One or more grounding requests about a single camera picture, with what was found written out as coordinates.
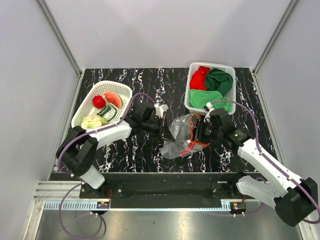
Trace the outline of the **clear zip top bag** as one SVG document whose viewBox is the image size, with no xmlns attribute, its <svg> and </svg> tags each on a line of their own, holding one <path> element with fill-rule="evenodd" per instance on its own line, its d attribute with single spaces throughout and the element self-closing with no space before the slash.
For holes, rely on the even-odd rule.
<svg viewBox="0 0 320 240">
<path fill-rule="evenodd" d="M 195 127 L 199 114 L 189 113 L 177 117 L 170 124 L 169 129 L 175 138 L 175 142 L 165 141 L 163 147 L 159 149 L 161 156 L 165 159 L 175 159 L 180 153 L 187 149 L 197 149 L 201 151 L 210 144 L 203 144 L 195 141 Z"/>
</svg>

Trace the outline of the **fake red chili pepper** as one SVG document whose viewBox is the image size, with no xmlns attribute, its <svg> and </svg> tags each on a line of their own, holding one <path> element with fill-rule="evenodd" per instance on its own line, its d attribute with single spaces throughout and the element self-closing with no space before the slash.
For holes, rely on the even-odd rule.
<svg viewBox="0 0 320 240">
<path fill-rule="evenodd" d="M 192 154 L 194 154 L 196 152 L 198 152 L 197 149 L 189 149 L 188 148 L 188 149 L 182 151 L 179 156 L 180 157 L 186 157 L 186 156 L 192 155 Z"/>
</svg>

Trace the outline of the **fake watermelon slice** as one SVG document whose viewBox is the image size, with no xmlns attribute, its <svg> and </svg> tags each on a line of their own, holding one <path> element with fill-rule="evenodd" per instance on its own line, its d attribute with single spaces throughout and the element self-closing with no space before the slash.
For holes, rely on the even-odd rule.
<svg viewBox="0 0 320 240">
<path fill-rule="evenodd" d="M 122 98 L 117 93 L 108 91 L 108 92 L 105 92 L 103 95 L 106 98 L 106 100 L 109 103 L 113 104 L 116 108 L 119 108 L 119 109 L 122 108 L 123 106 Z"/>
</svg>

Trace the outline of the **fake green leafy sprig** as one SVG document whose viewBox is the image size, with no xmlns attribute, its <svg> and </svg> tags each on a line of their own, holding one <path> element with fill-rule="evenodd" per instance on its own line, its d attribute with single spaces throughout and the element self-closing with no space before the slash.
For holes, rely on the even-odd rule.
<svg viewBox="0 0 320 240">
<path fill-rule="evenodd" d="M 106 119 L 110 122 L 111 120 L 113 120 L 116 117 L 116 115 L 118 113 L 118 109 L 115 106 L 113 106 L 112 104 L 103 108 L 103 110 L 101 110 L 97 115 L 102 118 L 105 118 L 105 115 L 108 114 L 109 112 L 112 112 L 112 115 Z"/>
</svg>

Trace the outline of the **fake white cauliflower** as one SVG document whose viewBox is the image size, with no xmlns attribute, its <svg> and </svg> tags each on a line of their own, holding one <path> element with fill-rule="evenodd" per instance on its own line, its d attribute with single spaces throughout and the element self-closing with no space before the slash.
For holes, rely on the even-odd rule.
<svg viewBox="0 0 320 240">
<path fill-rule="evenodd" d="M 85 116 L 81 121 L 81 127 L 85 130 L 100 128 L 108 124 L 109 121 L 99 115 L 88 115 Z"/>
</svg>

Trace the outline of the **fake red strawberry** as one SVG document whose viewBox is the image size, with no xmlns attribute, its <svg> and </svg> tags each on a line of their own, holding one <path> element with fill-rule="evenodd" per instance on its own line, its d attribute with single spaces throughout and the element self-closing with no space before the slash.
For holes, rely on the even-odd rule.
<svg viewBox="0 0 320 240">
<path fill-rule="evenodd" d="M 106 106 L 106 101 L 101 95 L 96 95 L 92 99 L 92 104 L 97 109 L 102 109 Z"/>
</svg>

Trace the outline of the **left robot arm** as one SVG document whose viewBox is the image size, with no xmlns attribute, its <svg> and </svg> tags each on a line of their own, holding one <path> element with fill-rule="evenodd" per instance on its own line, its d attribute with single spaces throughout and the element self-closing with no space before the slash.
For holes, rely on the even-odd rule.
<svg viewBox="0 0 320 240">
<path fill-rule="evenodd" d="M 126 112 L 118 123 L 108 124 L 96 130 L 85 130 L 75 126 L 56 152 L 58 166 L 67 168 L 83 183 L 90 186 L 90 192 L 97 198 L 108 193 L 105 177 L 93 166 L 96 151 L 101 147 L 124 140 L 142 131 L 148 132 L 159 140 L 174 142 L 165 117 L 166 104 L 149 105 L 140 103 Z"/>
</svg>

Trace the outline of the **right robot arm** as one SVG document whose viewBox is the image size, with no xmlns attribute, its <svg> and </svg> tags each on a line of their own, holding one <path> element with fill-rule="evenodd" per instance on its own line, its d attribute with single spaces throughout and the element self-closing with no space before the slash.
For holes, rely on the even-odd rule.
<svg viewBox="0 0 320 240">
<path fill-rule="evenodd" d="M 244 173 L 227 185 L 228 195 L 246 195 L 268 205 L 287 225 L 295 227 L 314 211 L 319 211 L 318 185 L 310 177 L 295 174 L 259 144 L 258 138 L 244 128 L 235 127 L 224 109 L 213 109 L 195 124 L 193 139 L 201 144 L 220 141 L 224 147 L 249 162 L 267 183 Z"/>
</svg>

